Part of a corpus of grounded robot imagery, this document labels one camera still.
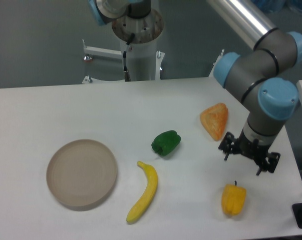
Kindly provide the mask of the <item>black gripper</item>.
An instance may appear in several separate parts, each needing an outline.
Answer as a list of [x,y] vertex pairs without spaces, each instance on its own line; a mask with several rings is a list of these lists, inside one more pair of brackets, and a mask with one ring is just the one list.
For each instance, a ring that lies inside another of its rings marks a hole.
[[229,155],[240,154],[258,165],[256,175],[262,172],[274,173],[280,159],[280,153],[268,152],[270,145],[261,145],[258,139],[248,140],[246,136],[240,136],[238,139],[230,132],[227,132],[222,139],[218,149],[221,150],[227,160]]

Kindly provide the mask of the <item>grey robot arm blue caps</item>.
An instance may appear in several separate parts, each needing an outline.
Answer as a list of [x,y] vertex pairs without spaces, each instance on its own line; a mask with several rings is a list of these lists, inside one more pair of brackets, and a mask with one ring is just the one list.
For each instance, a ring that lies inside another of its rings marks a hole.
[[[282,32],[251,1],[209,4],[253,50],[244,57],[224,54],[212,69],[220,85],[249,111],[240,136],[226,133],[219,149],[252,159],[259,172],[272,173],[280,154],[269,148],[299,101],[296,86],[278,75],[302,61],[302,35]],[[125,81],[159,79],[156,40],[164,23],[150,1],[91,0],[88,5],[95,21],[110,23],[120,40]]]

